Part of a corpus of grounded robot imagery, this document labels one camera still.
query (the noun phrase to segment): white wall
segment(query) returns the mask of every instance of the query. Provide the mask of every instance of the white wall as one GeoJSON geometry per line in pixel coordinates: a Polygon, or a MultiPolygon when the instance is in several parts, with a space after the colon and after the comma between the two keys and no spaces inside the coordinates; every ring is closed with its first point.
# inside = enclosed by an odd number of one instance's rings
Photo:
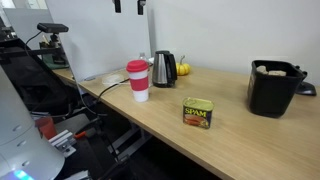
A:
{"type": "Polygon", "coordinates": [[[151,49],[249,74],[255,59],[300,65],[320,85],[318,0],[148,0],[151,49]]]}

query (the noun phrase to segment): spam label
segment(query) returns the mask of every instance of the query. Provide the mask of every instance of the spam label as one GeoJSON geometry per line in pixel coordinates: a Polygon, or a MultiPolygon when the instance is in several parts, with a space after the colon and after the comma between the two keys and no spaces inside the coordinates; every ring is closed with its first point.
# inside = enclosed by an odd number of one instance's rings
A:
{"type": "Polygon", "coordinates": [[[210,128],[213,103],[211,101],[186,98],[183,100],[183,122],[185,124],[210,128]]]}

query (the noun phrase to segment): floor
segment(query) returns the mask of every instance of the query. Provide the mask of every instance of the floor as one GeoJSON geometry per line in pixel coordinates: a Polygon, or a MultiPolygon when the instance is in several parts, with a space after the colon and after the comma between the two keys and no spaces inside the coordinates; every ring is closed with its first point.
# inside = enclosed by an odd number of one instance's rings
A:
{"type": "MultiPolygon", "coordinates": [[[[107,117],[102,118],[103,124],[101,127],[103,134],[85,140],[81,142],[82,144],[78,143],[84,147],[82,149],[86,150],[79,152],[79,154],[67,161],[66,166],[68,168],[64,168],[64,171],[61,173],[64,176],[81,169],[89,169],[89,171],[91,170],[90,173],[93,179],[98,179],[115,164],[115,158],[106,149],[106,146],[109,144],[107,137],[111,141],[116,140],[130,128],[130,123],[127,119],[103,104],[99,105],[98,111],[108,114],[107,117]]],[[[89,119],[94,119],[94,115],[88,111],[85,113],[89,119]]],[[[119,148],[119,151],[129,146],[139,136],[140,133],[134,135],[125,145],[119,148]]],[[[132,173],[129,175],[129,178],[120,177],[113,179],[133,179],[133,177],[138,180],[219,179],[155,137],[152,137],[130,157],[127,167],[130,173],[132,173]]],[[[120,174],[128,173],[126,171],[119,172],[120,174]]]]}

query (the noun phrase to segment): black container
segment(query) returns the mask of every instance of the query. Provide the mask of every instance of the black container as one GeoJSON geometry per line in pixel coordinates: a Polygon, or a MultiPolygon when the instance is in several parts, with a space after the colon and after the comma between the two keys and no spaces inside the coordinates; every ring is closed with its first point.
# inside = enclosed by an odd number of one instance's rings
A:
{"type": "Polygon", "coordinates": [[[302,72],[299,66],[282,61],[253,61],[248,86],[250,111],[257,115],[273,118],[282,116],[290,104],[296,88],[304,78],[306,78],[306,72],[302,72]],[[287,75],[266,75],[257,71],[259,66],[266,66],[267,71],[285,71],[287,75]]]}

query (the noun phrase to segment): wooden desk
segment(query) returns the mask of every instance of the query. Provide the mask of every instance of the wooden desk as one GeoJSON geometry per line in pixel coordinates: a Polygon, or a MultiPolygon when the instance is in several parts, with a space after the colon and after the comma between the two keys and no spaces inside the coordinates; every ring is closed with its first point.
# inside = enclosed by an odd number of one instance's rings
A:
{"type": "MultiPolygon", "coordinates": [[[[102,101],[221,178],[320,179],[320,97],[295,95],[281,118],[261,117],[247,109],[248,81],[193,68],[174,89],[151,87],[147,102],[135,102],[129,85],[107,91],[102,101]],[[182,123],[186,97],[215,103],[210,129],[182,123]]],[[[99,78],[81,86],[94,96],[104,89],[99,78]]]]}

